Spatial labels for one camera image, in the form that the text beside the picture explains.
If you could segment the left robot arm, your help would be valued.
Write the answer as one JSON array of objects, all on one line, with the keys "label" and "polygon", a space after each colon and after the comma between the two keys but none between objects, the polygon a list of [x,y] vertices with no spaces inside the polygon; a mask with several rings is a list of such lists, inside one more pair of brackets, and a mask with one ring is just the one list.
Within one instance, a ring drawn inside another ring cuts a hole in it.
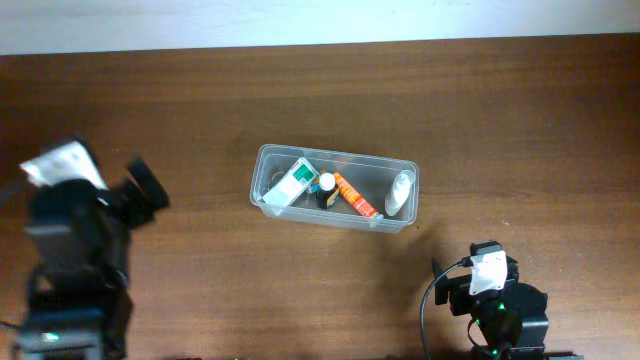
[{"label": "left robot arm", "polygon": [[41,261],[27,282],[12,358],[126,358],[130,233],[169,205],[143,159],[127,169],[112,189],[76,178],[37,191],[25,231]]}]

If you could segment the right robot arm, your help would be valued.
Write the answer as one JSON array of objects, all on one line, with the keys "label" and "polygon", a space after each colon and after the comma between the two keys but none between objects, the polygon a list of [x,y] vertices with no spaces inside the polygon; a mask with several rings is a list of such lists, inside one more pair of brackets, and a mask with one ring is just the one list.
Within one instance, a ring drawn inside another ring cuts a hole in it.
[{"label": "right robot arm", "polygon": [[548,296],[519,281],[519,264],[506,258],[507,276],[500,290],[469,293],[471,277],[446,276],[437,261],[432,262],[436,284],[435,303],[447,304],[454,316],[468,315],[486,343],[472,343],[474,359],[542,359],[549,328],[546,315]]}]

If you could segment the white spray bottle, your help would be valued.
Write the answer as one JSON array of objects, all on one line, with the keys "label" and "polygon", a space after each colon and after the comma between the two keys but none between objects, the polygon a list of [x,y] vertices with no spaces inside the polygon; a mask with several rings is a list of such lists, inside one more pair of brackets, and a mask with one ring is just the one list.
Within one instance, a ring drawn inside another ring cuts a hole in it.
[{"label": "white spray bottle", "polygon": [[404,206],[415,179],[416,175],[409,170],[403,170],[396,175],[385,198],[385,213],[389,217],[395,216]]}]

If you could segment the dark bottle white cap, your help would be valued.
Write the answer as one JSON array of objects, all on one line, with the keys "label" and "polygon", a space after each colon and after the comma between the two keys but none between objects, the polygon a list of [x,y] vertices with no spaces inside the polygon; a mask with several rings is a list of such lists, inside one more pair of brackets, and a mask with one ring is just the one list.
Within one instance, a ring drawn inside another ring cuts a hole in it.
[{"label": "dark bottle white cap", "polygon": [[318,188],[316,190],[316,200],[318,207],[327,210],[333,206],[339,195],[339,187],[332,173],[322,173],[319,177]]}]

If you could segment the small gold-lid jar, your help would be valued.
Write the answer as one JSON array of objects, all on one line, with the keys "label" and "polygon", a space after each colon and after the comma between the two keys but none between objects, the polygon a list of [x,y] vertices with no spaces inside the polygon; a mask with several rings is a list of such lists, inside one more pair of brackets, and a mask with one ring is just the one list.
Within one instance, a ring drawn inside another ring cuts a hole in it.
[{"label": "small gold-lid jar", "polygon": [[310,186],[307,188],[307,192],[309,194],[314,194],[317,192],[318,188],[319,188],[319,182],[320,182],[320,178],[321,176],[325,173],[324,170],[322,170],[311,182]]}]

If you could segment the orange tablet tube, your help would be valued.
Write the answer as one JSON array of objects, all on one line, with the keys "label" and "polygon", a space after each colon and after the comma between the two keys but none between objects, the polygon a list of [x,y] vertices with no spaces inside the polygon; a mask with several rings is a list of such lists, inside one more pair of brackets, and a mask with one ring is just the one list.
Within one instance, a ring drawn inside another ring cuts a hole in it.
[{"label": "orange tablet tube", "polygon": [[363,217],[380,219],[382,215],[338,172],[333,174],[340,195]]}]

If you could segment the white green medicine box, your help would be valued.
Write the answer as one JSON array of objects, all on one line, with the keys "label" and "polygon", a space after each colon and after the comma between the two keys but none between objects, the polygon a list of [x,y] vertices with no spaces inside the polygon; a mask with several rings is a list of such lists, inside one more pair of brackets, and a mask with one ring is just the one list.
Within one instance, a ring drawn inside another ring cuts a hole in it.
[{"label": "white green medicine box", "polygon": [[291,205],[319,176],[319,172],[304,158],[298,158],[279,182],[264,196],[266,204]]}]

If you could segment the clear plastic container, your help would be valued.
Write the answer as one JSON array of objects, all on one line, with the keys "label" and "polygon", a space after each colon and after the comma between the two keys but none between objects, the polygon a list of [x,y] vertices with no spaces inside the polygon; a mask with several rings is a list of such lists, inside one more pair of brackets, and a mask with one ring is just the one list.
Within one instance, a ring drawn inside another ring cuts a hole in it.
[{"label": "clear plastic container", "polygon": [[399,212],[394,216],[383,215],[380,220],[361,216],[342,197],[327,210],[320,209],[315,196],[308,192],[303,192],[287,207],[265,203],[263,196],[300,157],[308,160],[318,171],[340,173],[381,214],[385,213],[385,198],[396,176],[403,171],[409,171],[415,177],[419,175],[418,165],[409,160],[265,144],[258,152],[249,195],[250,201],[264,215],[282,220],[385,233],[398,233],[415,222],[419,200],[418,180],[412,184],[408,199]]}]

